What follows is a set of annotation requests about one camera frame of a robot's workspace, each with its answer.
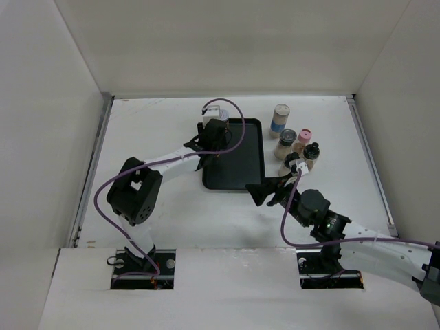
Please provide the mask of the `black plastic tray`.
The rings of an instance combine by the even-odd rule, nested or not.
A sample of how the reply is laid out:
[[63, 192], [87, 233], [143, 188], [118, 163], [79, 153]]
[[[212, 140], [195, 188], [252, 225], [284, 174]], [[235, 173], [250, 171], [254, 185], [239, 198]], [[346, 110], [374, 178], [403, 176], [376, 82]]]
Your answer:
[[229, 119], [226, 141], [234, 146], [244, 133], [240, 146], [220, 155], [203, 168], [202, 184], [208, 190], [244, 190], [247, 184], [260, 184], [265, 178], [263, 134], [256, 118]]

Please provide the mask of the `black-cap grinder white salt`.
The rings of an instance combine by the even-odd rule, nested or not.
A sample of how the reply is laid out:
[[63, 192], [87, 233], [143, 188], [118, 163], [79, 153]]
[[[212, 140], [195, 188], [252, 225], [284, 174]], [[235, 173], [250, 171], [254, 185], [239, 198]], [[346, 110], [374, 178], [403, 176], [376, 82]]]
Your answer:
[[274, 149], [274, 156], [283, 160], [291, 153], [292, 145], [297, 138], [297, 133], [293, 129], [283, 129], [279, 134], [278, 144]]

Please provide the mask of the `tall blue-label bead jar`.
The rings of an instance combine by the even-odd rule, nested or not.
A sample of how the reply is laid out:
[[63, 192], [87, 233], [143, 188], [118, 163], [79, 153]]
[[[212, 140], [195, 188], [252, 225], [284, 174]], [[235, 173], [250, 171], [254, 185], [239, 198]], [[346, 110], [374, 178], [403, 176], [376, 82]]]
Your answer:
[[278, 138], [281, 131], [285, 129], [290, 108], [286, 104], [278, 104], [274, 107], [272, 121], [269, 126], [269, 134], [273, 138]]

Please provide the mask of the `white-lid brown spice jar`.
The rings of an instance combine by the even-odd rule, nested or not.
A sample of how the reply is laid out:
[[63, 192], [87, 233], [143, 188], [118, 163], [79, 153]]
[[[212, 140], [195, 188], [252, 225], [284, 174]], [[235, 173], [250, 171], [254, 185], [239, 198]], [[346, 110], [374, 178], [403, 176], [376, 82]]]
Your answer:
[[224, 128], [225, 132], [228, 132], [229, 130], [229, 119], [230, 114], [226, 109], [220, 109], [219, 111], [219, 119], [222, 121], [222, 127]]

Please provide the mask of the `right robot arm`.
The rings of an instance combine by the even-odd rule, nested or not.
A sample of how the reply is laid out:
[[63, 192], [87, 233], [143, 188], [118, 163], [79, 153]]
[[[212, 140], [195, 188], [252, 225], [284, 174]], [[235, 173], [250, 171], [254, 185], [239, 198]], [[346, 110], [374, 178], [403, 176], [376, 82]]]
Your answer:
[[[380, 234], [330, 209], [319, 190], [298, 192], [298, 180], [273, 177], [248, 184], [257, 206], [280, 205], [282, 240], [296, 249], [320, 248], [319, 264], [327, 272], [357, 270], [401, 283], [434, 305], [439, 304], [439, 243], [397, 239]], [[294, 243], [285, 234], [288, 216], [311, 228], [314, 243]]]

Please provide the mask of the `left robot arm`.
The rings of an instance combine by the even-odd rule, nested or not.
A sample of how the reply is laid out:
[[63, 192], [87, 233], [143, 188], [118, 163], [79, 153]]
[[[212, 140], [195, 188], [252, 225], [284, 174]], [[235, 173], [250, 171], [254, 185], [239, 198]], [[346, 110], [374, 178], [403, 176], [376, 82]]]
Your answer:
[[131, 157], [124, 163], [121, 173], [150, 164], [116, 179], [106, 196], [124, 231], [141, 248], [132, 255], [130, 262], [137, 273], [147, 274], [154, 266], [151, 254], [154, 243], [146, 220], [154, 211], [161, 185], [207, 166], [216, 157], [215, 151], [227, 149], [228, 135], [225, 122], [211, 119], [198, 135], [177, 151], [147, 162]]

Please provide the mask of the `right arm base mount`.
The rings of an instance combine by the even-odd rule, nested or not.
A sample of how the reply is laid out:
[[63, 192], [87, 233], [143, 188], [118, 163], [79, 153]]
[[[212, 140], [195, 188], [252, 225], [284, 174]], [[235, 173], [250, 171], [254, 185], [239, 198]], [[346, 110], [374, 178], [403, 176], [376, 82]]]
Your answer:
[[362, 273], [326, 261], [320, 250], [296, 250], [302, 289], [364, 289]]

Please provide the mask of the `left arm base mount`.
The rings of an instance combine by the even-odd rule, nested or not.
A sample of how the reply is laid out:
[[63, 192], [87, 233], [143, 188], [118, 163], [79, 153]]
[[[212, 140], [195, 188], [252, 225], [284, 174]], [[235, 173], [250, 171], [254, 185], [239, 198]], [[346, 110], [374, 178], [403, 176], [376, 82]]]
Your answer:
[[157, 270], [145, 258], [140, 258], [124, 248], [110, 256], [106, 262], [112, 267], [113, 290], [171, 290], [174, 288], [176, 250], [151, 250], [148, 255]]

